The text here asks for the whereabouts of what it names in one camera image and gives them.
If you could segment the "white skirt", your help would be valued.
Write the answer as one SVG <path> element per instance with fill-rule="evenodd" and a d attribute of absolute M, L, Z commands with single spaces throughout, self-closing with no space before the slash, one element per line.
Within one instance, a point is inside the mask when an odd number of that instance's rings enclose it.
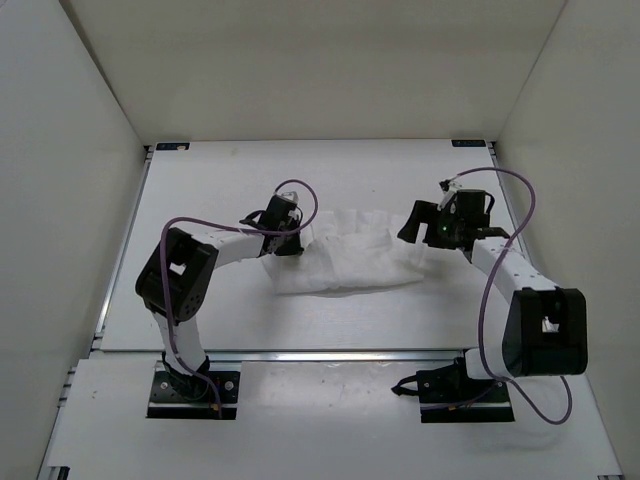
<path fill-rule="evenodd" d="M 262 265 L 278 294 L 390 288 L 423 280 L 423 249 L 397 238 L 403 217 L 386 211 L 321 211 L 301 232 L 299 256 L 266 256 Z"/>

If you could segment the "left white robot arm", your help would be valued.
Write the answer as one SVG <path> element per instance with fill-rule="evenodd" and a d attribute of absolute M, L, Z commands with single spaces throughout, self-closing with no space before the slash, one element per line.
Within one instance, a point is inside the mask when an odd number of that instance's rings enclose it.
<path fill-rule="evenodd" d="M 203 395 L 209 385 L 208 357 L 195 320 L 213 272 L 234 262 L 266 255 L 303 253 L 302 213 L 295 192 L 274 194 L 264 210 L 250 213 L 238 229 L 192 235 L 168 230 L 165 256 L 156 248 L 135 283 L 135 292 L 158 323 L 165 369 L 188 398 Z"/>

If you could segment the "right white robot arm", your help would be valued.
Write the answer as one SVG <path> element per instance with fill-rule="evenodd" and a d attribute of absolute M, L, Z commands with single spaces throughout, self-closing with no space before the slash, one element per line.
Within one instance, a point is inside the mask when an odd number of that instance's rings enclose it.
<path fill-rule="evenodd" d="M 484 190 L 452 189 L 439 203 L 416 201 L 398 233 L 407 243 L 460 251 L 508 303 L 504 318 L 482 318 L 477 347 L 448 376 L 449 391 L 465 401 L 483 390 L 484 380 L 581 375 L 588 363 L 584 295 L 546 278 L 504 229 L 491 226 L 494 203 Z"/>

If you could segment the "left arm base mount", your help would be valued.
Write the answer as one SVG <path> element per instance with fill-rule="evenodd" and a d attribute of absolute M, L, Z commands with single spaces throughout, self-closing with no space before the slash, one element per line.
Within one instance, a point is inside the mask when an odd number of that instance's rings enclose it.
<path fill-rule="evenodd" d="M 241 371 L 239 364 L 205 363 L 198 370 L 210 381 L 175 372 L 164 361 L 154 366 L 147 403 L 149 419 L 235 420 Z"/>

